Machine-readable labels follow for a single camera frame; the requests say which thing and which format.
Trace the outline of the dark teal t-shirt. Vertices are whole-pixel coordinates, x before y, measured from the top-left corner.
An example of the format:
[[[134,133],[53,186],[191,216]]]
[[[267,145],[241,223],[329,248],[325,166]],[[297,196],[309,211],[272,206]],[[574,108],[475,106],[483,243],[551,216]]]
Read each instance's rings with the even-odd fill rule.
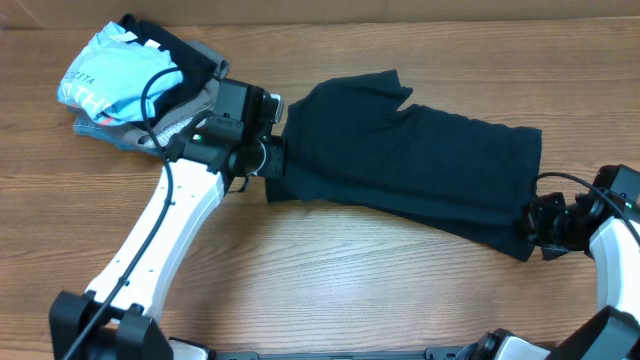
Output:
[[[335,78],[292,104],[285,169],[269,202],[358,205],[525,261],[516,231],[533,197],[542,133],[410,104],[395,71]]]

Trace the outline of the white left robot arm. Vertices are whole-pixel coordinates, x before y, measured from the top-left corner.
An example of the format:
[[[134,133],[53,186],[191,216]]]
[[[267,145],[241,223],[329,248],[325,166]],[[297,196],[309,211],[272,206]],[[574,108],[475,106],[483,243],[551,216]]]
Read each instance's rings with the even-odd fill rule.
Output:
[[[214,106],[161,148],[158,185],[131,233],[85,292],[61,292],[49,327],[57,359],[213,359],[205,345],[159,327],[172,281],[199,229],[237,178],[278,177],[285,145],[272,128],[277,94],[225,80]]]

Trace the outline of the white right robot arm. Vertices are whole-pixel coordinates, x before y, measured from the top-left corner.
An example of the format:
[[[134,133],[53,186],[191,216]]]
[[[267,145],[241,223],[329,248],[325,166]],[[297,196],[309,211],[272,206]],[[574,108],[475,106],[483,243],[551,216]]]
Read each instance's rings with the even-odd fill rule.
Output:
[[[456,353],[477,360],[636,359],[639,356],[639,173],[601,167],[568,205],[560,192],[536,196],[522,230],[546,260],[582,252],[596,267],[597,312],[552,349],[505,329],[486,333]]]

